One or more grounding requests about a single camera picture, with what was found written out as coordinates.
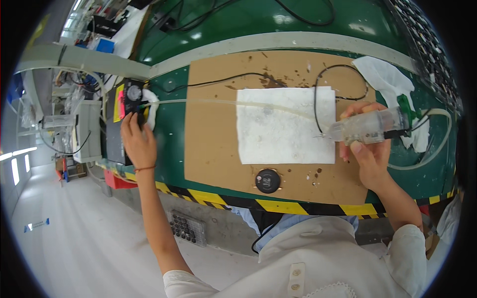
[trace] finger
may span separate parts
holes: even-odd
[[[370,102],[366,101],[352,103],[346,108],[346,110],[344,110],[343,113],[341,113],[340,118],[343,119],[351,116],[352,114],[361,114],[362,108],[370,104]]]
[[[129,121],[129,128],[131,129],[132,135],[141,135],[141,129],[139,128],[139,125],[137,125],[137,113],[134,113],[134,115],[131,117],[131,121]]]
[[[131,117],[133,113],[129,113],[126,117],[123,118],[123,122],[121,123],[121,136],[129,137],[131,136],[131,130],[129,129],[129,122],[131,121]]]
[[[380,103],[372,103],[370,105],[367,105],[365,107],[362,108],[362,111],[363,113],[367,113],[367,112],[371,112],[371,111],[375,111],[375,110],[378,110],[378,111],[382,111],[382,110],[386,110],[387,107],[380,104]]]
[[[376,163],[373,153],[362,143],[354,141],[351,143],[350,149],[351,152],[353,152],[354,157],[356,157],[360,167]]]
[[[348,161],[349,155],[350,155],[350,152],[349,152],[348,146],[346,146],[343,142],[340,142],[340,157],[344,161]]]
[[[149,124],[145,124],[144,127],[143,127],[143,130],[146,134],[146,141],[151,144],[152,142],[154,142],[156,139],[154,138],[154,134],[151,130],[151,128],[149,127]]]

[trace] person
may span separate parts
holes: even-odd
[[[356,102],[341,117],[386,109],[378,103]],[[362,184],[374,191],[395,230],[382,257],[358,246],[349,220],[336,216],[297,220],[273,235],[259,250],[260,268],[222,291],[201,281],[179,252],[155,187],[156,142],[151,129],[137,125],[137,114],[121,126],[124,148],[136,167],[137,185],[147,239],[157,258],[169,298],[205,297],[416,297],[426,276],[421,213],[413,199],[391,178],[387,164],[390,140],[350,147],[340,144],[340,157],[359,163]]]

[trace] lace trim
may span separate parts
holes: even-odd
[[[341,286],[341,287],[344,287],[345,290],[346,290],[346,294],[349,298],[356,298],[356,293],[354,292],[354,290],[348,286],[348,284],[345,284],[343,282],[337,282],[337,283],[334,283],[332,285],[327,285],[327,286],[324,286],[324,287],[321,287],[319,289],[317,289],[316,291],[306,295],[306,296],[303,296],[303,298],[313,298],[316,294],[318,294],[318,292],[320,291],[324,291],[328,288],[331,288],[331,287],[335,287],[335,286]]]

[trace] white floor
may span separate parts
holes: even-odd
[[[165,297],[142,216],[107,198],[90,179],[60,187],[54,165],[32,168],[12,218],[19,246],[50,297]],[[24,233],[24,227],[50,219]],[[254,271],[257,258],[178,241],[193,272],[223,289]]]

